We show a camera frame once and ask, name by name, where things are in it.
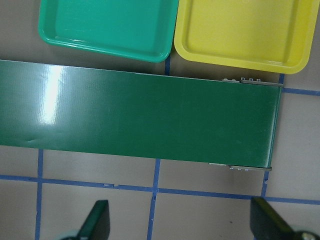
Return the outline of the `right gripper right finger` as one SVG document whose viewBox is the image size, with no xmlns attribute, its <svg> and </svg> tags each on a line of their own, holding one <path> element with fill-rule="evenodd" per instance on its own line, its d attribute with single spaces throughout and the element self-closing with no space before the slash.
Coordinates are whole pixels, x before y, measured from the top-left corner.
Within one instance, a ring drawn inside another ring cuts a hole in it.
<svg viewBox="0 0 320 240">
<path fill-rule="evenodd" d="M 301 233 L 294 231 L 263 197 L 250 200 L 250 230 L 256 240 L 301 239 Z"/>
</svg>

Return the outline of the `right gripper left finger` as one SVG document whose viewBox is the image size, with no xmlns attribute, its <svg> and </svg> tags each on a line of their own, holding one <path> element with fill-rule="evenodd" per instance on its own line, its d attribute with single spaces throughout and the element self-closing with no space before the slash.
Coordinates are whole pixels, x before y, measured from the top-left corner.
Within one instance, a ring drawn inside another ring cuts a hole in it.
<svg viewBox="0 0 320 240">
<path fill-rule="evenodd" d="M 109 201 L 97 200 L 77 233 L 76 239 L 107 240 L 110 230 Z"/>
</svg>

